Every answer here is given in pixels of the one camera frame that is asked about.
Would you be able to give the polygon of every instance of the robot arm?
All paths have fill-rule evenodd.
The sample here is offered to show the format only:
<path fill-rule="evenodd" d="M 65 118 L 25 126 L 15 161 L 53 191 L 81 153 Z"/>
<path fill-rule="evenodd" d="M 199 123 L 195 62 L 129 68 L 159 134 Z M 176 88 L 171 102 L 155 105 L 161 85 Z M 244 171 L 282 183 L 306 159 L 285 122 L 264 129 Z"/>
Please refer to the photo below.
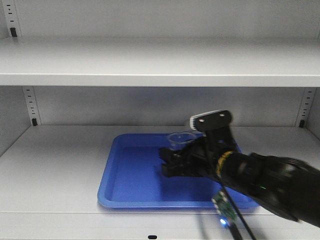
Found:
<path fill-rule="evenodd" d="M 280 217 L 320 227 L 320 171 L 293 158 L 239 153 L 231 120 L 226 110 L 191 117 L 191 127 L 205 136 L 182 150 L 160 148 L 162 173 L 220 179 Z"/>

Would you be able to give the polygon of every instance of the white shelf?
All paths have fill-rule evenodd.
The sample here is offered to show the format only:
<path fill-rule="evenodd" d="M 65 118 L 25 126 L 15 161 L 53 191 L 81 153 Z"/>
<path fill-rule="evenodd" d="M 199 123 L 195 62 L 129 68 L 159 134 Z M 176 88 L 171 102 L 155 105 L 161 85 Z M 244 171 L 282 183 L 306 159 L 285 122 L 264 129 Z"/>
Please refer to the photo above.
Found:
<path fill-rule="evenodd" d="M 0 49 L 0 85 L 320 87 L 316 40 L 22 37 Z"/>
<path fill-rule="evenodd" d="M 182 130 L 181 126 L 30 127 L 0 158 L 0 239 L 124 240 L 148 235 L 158 239 L 232 239 L 210 209 L 129 211 L 97 203 L 116 136 Z M 295 157 L 320 168 L 320 141 L 307 129 L 232 130 L 246 154 Z M 317 227 L 282 219 L 261 207 L 244 213 L 260 239 L 315 239 L 320 235 Z"/>

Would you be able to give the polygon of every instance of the plastic tray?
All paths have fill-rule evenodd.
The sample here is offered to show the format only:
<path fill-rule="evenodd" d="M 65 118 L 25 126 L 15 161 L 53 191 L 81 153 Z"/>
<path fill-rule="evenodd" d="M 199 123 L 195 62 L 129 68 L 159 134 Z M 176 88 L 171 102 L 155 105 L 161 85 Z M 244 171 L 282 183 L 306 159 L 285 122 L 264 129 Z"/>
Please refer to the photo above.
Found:
<path fill-rule="evenodd" d="M 213 208 L 211 197 L 220 185 L 205 177 L 165 177 L 159 148 L 170 147 L 168 134 L 130 133 L 117 136 L 98 191 L 98 201 L 110 208 Z M 258 206 L 251 198 L 229 190 L 239 208 Z"/>

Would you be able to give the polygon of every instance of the green circuit board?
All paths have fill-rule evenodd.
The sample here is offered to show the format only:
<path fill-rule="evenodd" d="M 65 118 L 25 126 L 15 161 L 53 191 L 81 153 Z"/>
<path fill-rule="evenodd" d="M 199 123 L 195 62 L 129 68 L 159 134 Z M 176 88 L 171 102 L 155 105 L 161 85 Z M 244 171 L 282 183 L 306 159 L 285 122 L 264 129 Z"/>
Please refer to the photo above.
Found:
<path fill-rule="evenodd" d="M 233 207 L 231 206 L 227 196 L 222 189 L 216 195 L 214 195 L 211 200 L 218 214 L 220 214 L 222 217 L 232 220 L 235 220 L 237 218 Z"/>

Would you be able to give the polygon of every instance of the blue led light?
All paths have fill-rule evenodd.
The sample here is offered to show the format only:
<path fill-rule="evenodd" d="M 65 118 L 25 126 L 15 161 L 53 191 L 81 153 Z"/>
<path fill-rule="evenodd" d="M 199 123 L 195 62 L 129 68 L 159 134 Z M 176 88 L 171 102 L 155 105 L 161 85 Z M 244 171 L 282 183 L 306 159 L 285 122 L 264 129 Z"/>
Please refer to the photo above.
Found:
<path fill-rule="evenodd" d="M 228 226 L 228 221 L 226 221 L 225 219 L 223 218 L 220 218 L 220 223 L 223 227 L 227 227 Z"/>

